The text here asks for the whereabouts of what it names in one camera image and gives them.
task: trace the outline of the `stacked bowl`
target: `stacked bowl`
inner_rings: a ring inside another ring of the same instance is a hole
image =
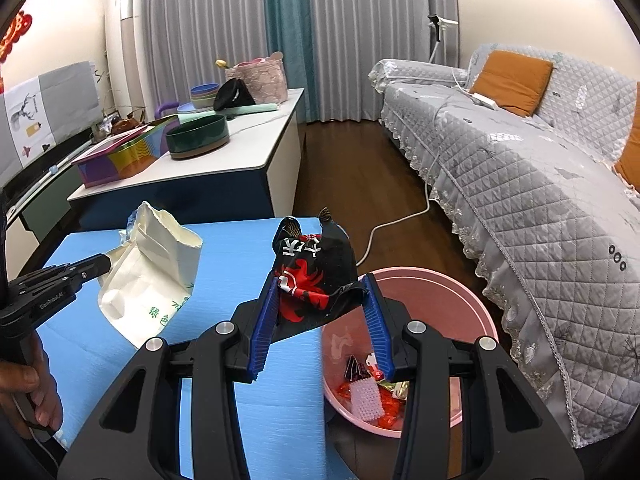
[[[191,89],[191,103],[193,107],[197,110],[213,108],[213,103],[216,100],[219,88],[220,85],[218,83],[194,86]]]

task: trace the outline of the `human hand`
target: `human hand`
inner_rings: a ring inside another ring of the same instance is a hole
[[[40,336],[34,332],[29,343],[33,355],[31,366],[0,362],[0,407],[23,438],[31,438],[31,432],[16,408],[12,394],[30,394],[36,405],[36,421],[41,426],[49,426],[57,431],[62,425],[63,417],[56,380],[49,371],[49,357],[42,348]]]

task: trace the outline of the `pink bowl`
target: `pink bowl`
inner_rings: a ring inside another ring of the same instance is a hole
[[[374,270],[380,290],[387,298],[402,301],[412,319],[419,319],[438,330],[444,337],[473,343],[481,335],[498,339],[494,322],[484,305],[466,286],[439,272],[417,267],[389,267]],[[370,354],[371,339],[361,308],[352,310],[322,327],[322,372],[324,396],[347,420],[382,436],[400,438],[402,420],[391,430],[358,420],[349,410],[349,401],[334,394],[344,382],[344,369],[349,355],[364,362]],[[460,382],[451,378],[450,425],[462,421]]]

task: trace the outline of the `wooden floor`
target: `wooden floor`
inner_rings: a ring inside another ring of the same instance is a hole
[[[348,233],[358,260],[376,225],[425,209],[424,183],[402,153],[372,121],[309,124],[294,215],[316,216],[328,206]],[[500,327],[501,311],[482,296],[486,282],[462,252],[451,222],[436,203],[425,215],[376,232],[361,273],[395,266],[437,270],[466,285],[483,300]],[[509,345],[501,334],[500,342]],[[329,438],[360,480],[391,478],[398,441],[367,433],[335,415]],[[460,472],[460,428],[451,432],[450,476]]]

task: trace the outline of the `teal curtain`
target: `teal curtain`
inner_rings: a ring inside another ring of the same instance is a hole
[[[264,0],[269,51],[284,54],[289,88],[304,88],[306,122],[318,120],[311,0]]]

